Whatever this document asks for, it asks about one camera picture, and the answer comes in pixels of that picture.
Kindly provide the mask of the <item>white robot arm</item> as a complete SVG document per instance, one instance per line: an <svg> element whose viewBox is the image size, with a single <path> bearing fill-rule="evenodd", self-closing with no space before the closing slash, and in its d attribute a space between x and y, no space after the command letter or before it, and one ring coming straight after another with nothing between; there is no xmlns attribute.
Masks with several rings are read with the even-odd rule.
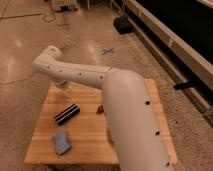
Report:
<svg viewBox="0 0 213 171"><path fill-rule="evenodd" d="M108 128L122 171L174 171L145 79L114 67L66 63L62 51L46 47L34 68L55 80L101 91Z"/></svg>

